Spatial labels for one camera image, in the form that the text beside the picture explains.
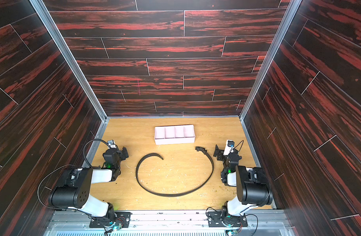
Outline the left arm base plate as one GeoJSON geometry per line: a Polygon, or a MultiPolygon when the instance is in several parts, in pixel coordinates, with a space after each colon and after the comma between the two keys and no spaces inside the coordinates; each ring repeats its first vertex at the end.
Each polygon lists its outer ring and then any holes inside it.
{"type": "Polygon", "coordinates": [[[92,217],[89,227],[91,229],[117,229],[128,228],[130,224],[131,212],[116,211],[111,217],[92,217]]]}

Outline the black leather belt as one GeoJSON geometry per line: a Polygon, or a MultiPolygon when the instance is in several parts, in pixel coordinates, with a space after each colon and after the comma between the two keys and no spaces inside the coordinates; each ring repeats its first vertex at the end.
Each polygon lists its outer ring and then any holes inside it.
{"type": "Polygon", "coordinates": [[[157,192],[154,192],[154,191],[151,191],[147,188],[145,188],[141,183],[140,183],[140,180],[139,180],[139,169],[140,169],[140,166],[141,164],[148,158],[150,157],[158,157],[160,158],[161,160],[164,160],[164,158],[158,154],[158,153],[149,153],[149,154],[146,154],[144,155],[138,162],[137,166],[136,166],[136,171],[135,171],[135,177],[136,177],[136,181],[138,183],[138,185],[143,189],[145,190],[146,192],[152,194],[152,195],[155,195],[155,196],[159,196],[159,197],[168,197],[168,198],[176,198],[176,197],[181,197],[181,196],[185,196],[185,195],[188,195],[188,194],[191,194],[193,192],[196,192],[197,190],[201,189],[202,187],[204,187],[208,181],[211,179],[212,175],[213,175],[213,172],[214,172],[214,161],[212,159],[212,157],[210,156],[210,154],[208,153],[208,151],[203,148],[203,147],[199,147],[199,146],[196,146],[195,147],[195,150],[196,151],[199,151],[199,152],[202,152],[207,158],[208,160],[210,161],[211,163],[211,167],[212,167],[212,170],[211,170],[211,173],[209,175],[209,177],[198,187],[194,188],[194,189],[191,189],[189,191],[186,191],[186,192],[181,192],[181,193],[173,193],[173,194],[170,194],[170,193],[157,193],[157,192]]]}

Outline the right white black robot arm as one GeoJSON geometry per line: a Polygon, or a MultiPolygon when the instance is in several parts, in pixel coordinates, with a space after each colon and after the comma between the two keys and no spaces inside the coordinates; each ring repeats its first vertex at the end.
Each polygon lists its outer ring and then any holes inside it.
{"type": "Polygon", "coordinates": [[[236,196],[222,206],[223,220],[233,216],[241,217],[253,208],[272,203],[271,186],[263,169],[241,166],[239,161],[242,157],[239,155],[239,150],[234,147],[233,141],[228,140],[224,149],[215,146],[213,156],[223,163],[223,170],[220,173],[222,183],[236,188],[236,196]]]}

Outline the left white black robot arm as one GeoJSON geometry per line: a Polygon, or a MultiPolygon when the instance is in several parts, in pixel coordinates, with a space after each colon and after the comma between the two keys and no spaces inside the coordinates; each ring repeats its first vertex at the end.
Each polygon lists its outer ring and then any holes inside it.
{"type": "Polygon", "coordinates": [[[103,202],[90,194],[95,183],[114,182],[121,174],[120,164],[129,157],[127,149],[110,148],[103,154],[104,167],[96,169],[73,168],[66,170],[60,183],[49,196],[50,206],[75,209],[88,214],[92,219],[102,219],[109,224],[116,221],[111,203],[103,202]]]}

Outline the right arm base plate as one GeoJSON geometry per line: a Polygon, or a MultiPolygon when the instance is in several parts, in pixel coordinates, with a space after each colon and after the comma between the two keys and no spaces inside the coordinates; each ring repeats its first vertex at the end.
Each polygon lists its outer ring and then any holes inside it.
{"type": "Polygon", "coordinates": [[[232,216],[223,214],[221,211],[207,211],[206,213],[209,227],[247,227],[248,223],[244,216],[232,216]]]}

